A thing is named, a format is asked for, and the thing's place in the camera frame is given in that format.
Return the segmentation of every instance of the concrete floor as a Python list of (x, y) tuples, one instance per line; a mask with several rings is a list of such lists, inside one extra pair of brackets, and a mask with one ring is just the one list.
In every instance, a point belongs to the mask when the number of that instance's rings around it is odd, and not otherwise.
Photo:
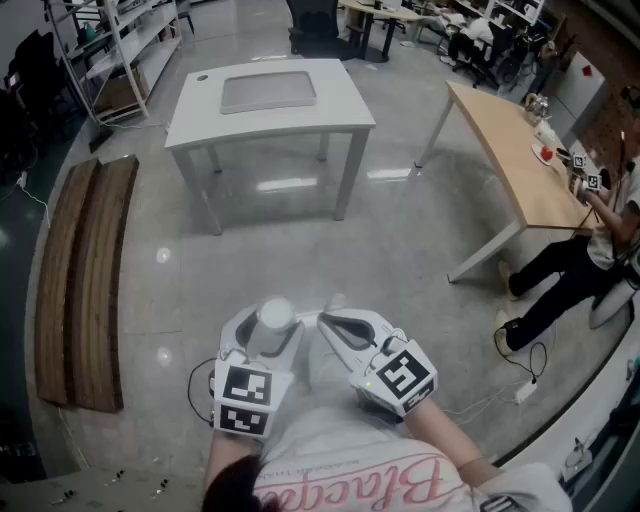
[[(149, 122), (171, 120), (187, 73), (289, 55), (284, 0), (217, 0), (195, 7), (192, 17), (195, 40), (184, 23), (186, 44), (153, 92)], [(502, 230), (513, 211), (455, 108), (421, 175), (405, 176), (444, 106), (445, 81), (469, 82), (439, 62), (433, 47), (404, 48), (397, 36), (390, 62), (375, 67), (359, 60), (345, 63), (378, 124), (343, 222), (334, 222), (331, 212), (346, 156), (345, 136), (332, 137), (325, 163), (315, 159), (319, 137), (221, 145), (221, 237), (208, 235), (198, 222), (175, 163), (163, 149), (163, 128), (118, 131), (101, 148), (103, 161), (135, 153), (141, 165), (120, 279), (125, 409), (118, 415), (63, 412), (89, 465), (200, 474), (211, 430), (186, 400), (189, 373), (215, 356), (220, 329), (233, 314), (276, 293), (291, 299), (299, 312), (321, 309), (337, 292), (352, 306), (379, 311), (424, 347), (439, 370), (435, 399), (450, 411), (463, 411), (527, 378), (494, 349), (495, 313), (504, 307), (523, 313), (556, 278), (513, 304), (502, 293), (497, 258), (459, 284), (447, 282), (447, 271)], [(377, 24), (372, 44), (381, 46), (383, 38)], [(144, 123), (142, 118), (133, 121)], [(86, 158), (86, 152), (86, 135), (81, 134), (65, 165)], [(204, 154), (198, 162), (206, 167)], [(395, 172), (380, 178), (375, 172), (380, 170)], [(293, 177), (313, 177), (318, 183), (256, 193), (258, 182)], [(526, 232), (502, 257), (522, 266), (550, 239), (569, 234)], [(161, 248), (170, 251), (163, 263), (157, 260)], [(549, 363), (538, 391), (524, 405), (496, 399), (484, 410), (488, 402), (452, 413), (488, 457), (504, 455), (543, 425), (617, 342), (628, 313), (590, 331), (588, 307), (585, 302), (575, 308), (541, 336)], [(526, 362), (528, 352), (520, 359)], [(192, 386), (194, 404), (203, 414), (211, 406), (209, 368), (196, 373)], [(514, 389), (505, 388), (501, 397), (511, 399)], [(34, 400), (32, 406), (42, 404)], [(41, 450), (46, 449), (42, 441)], [(55, 457), (47, 460), (51, 468)]]

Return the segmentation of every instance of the gray tray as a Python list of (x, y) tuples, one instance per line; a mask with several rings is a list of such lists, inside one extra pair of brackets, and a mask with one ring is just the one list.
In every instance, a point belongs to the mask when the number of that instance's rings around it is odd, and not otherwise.
[(222, 114), (315, 105), (316, 91), (306, 71), (263, 73), (227, 78), (222, 90)]

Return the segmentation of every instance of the red object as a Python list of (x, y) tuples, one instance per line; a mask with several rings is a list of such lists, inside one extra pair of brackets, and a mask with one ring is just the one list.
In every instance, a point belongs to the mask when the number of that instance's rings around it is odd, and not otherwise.
[(543, 146), (540, 150), (540, 156), (545, 162), (548, 162), (553, 158), (553, 151), (551, 150), (551, 148)]

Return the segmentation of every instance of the sneaker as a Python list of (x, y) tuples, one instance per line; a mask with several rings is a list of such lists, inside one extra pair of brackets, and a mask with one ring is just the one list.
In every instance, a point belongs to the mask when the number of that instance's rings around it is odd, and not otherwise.
[(511, 274), (513, 274), (513, 271), (506, 261), (500, 261), (498, 263), (498, 273), (500, 274), (502, 282), (504, 283), (504, 289), (507, 292), (507, 298), (509, 300), (518, 300), (518, 297), (516, 297), (511, 292), (511, 288), (509, 287), (509, 278), (511, 277)]
[(451, 57), (448, 57), (448, 56), (445, 56), (445, 55), (440, 57), (440, 62), (444, 62), (445, 64), (449, 64), (449, 66), (455, 66), (456, 65), (456, 61), (455, 60), (453, 60)]
[(493, 341), (498, 349), (498, 352), (503, 356), (508, 356), (513, 353), (513, 350), (507, 345), (507, 330), (504, 328), (504, 324), (509, 321), (509, 315), (506, 312), (500, 310), (496, 315), (495, 331), (493, 335)]

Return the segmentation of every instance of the desk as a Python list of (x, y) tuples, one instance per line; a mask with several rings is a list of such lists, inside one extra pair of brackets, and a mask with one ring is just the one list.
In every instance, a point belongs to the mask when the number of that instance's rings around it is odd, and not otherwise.
[[(220, 105), (227, 78), (306, 71), (316, 104), (222, 114)], [(255, 62), (209, 69), (187, 75), (173, 114), (165, 148), (170, 150), (187, 183), (196, 208), (211, 231), (222, 228), (214, 206), (194, 169), (189, 151), (205, 147), (213, 171), (220, 171), (214, 144), (261, 137), (319, 133), (318, 158), (327, 157), (329, 133), (351, 134), (338, 199), (333, 213), (342, 220), (358, 174), (369, 131), (376, 125), (356, 86), (337, 59), (292, 59)]]
[[(539, 142), (533, 135), (533, 128), (524, 120), (522, 107), (454, 82), (447, 82), (447, 86), (449, 101), (415, 166), (420, 168), (427, 161), (455, 104), (491, 160), (516, 211), (514, 221), (447, 275), (449, 282), (455, 282), (524, 229), (573, 230), (581, 225), (589, 208), (569, 192), (567, 172), (555, 155), (551, 166), (546, 166), (531, 151), (531, 144)], [(590, 215), (582, 227), (593, 229), (596, 225), (595, 217)]]
[[(420, 16), (406, 7), (399, 7), (391, 12), (367, 7), (358, 3), (358, 0), (338, 0), (338, 3), (347, 9), (364, 14), (365, 20), (362, 41), (360, 43), (360, 58), (369, 62), (381, 63), (389, 60), (389, 48), (391, 47), (391, 40), (393, 39), (393, 31), (396, 28), (396, 22), (406, 21), (407, 23), (417, 23), (424, 18), (424, 16)], [(384, 47), (382, 48), (382, 51), (376, 48), (369, 48), (369, 35), (371, 34), (371, 25), (373, 25), (374, 16), (377, 18), (386, 18), (389, 21), (387, 37), (384, 40)]]

